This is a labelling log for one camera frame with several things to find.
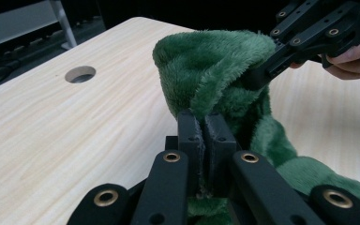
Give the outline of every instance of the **fuzzy fabric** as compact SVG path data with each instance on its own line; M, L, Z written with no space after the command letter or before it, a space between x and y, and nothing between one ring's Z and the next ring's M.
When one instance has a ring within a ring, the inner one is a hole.
M249 31L193 31L161 39L153 59L175 118L184 109L191 109L199 120L219 112L244 149L265 156L291 187L309 194L315 186L329 184L360 198L359 182L313 158L297 156L271 114L268 85L250 91L241 84L240 76L267 60L274 49L273 39ZM201 225L231 224L224 205L223 200L190 200L188 215L199 217Z

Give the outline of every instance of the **light wood tabletop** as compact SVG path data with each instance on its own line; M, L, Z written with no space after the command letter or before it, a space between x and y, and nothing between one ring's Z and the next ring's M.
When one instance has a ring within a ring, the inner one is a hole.
M146 178L165 137L177 134L152 51L190 31L133 18L0 85L0 224L66 224L90 189ZM308 62L270 86L273 114L299 155L360 181L360 80Z

